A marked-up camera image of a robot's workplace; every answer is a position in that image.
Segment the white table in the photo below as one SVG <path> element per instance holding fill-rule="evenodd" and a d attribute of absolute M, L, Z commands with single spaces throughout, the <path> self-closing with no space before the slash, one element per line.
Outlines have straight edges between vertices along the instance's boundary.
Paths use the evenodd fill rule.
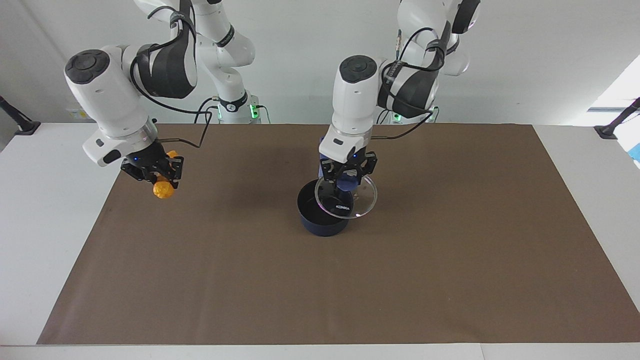
<path fill-rule="evenodd" d="M 95 124 L 43 124 L 0 153 L 0 359 L 633 359 L 635 344 L 35 346 L 119 167 L 81 144 Z M 640 171 L 591 128 L 537 126 L 567 187 L 640 307 Z"/>

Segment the brown tabletop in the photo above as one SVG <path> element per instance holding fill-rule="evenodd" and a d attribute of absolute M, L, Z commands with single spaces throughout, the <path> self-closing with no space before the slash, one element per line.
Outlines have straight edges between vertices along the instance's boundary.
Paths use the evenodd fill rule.
<path fill-rule="evenodd" d="M 202 126 L 159 130 L 197 139 Z M 169 200 L 120 174 L 39 344 L 640 341 L 531 126 L 373 142 L 378 204 L 333 238 L 306 232 L 296 208 L 326 126 L 209 131 L 201 150 L 166 148 L 186 158 Z"/>

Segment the yellow ball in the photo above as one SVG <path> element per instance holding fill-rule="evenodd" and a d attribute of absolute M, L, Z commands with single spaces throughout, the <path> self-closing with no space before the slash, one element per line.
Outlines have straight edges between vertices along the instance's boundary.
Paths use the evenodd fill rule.
<path fill-rule="evenodd" d="M 154 195 L 159 199 L 169 199 L 174 192 L 175 189 L 168 181 L 158 181 L 154 184 Z"/>

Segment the green light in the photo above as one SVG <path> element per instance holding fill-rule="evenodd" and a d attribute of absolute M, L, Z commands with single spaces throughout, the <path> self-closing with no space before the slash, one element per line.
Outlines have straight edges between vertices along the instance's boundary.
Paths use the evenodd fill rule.
<path fill-rule="evenodd" d="M 255 105 L 251 104 L 249 105 L 249 107 L 251 108 L 251 116 L 254 119 L 257 119 L 258 117 L 260 117 L 260 113 L 258 112 L 258 109 L 255 107 Z"/>

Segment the black stand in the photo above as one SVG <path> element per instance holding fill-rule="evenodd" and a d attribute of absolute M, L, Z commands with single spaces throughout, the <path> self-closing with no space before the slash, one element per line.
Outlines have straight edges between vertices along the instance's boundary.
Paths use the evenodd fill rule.
<path fill-rule="evenodd" d="M 4 97 L 0 96 L 0 108 L 4 110 L 16 124 L 18 124 L 18 131 L 16 135 L 33 135 L 40 126 L 39 121 L 32 121 L 29 117 L 23 114 L 20 110 L 14 108 L 11 104 L 6 102 Z"/>
<path fill-rule="evenodd" d="M 598 133 L 598 135 L 600 135 L 601 138 L 605 140 L 617 140 L 618 137 L 613 134 L 614 131 L 629 116 L 631 116 L 631 114 L 635 113 L 638 110 L 638 108 L 640 108 L 640 97 L 637 98 L 636 101 L 634 101 L 634 103 L 631 104 L 631 106 L 626 108 L 625 111 L 623 111 L 622 114 L 620 114 L 620 116 L 616 118 L 616 120 L 613 120 L 611 124 L 606 126 L 596 126 L 595 127 L 596 132 Z"/>

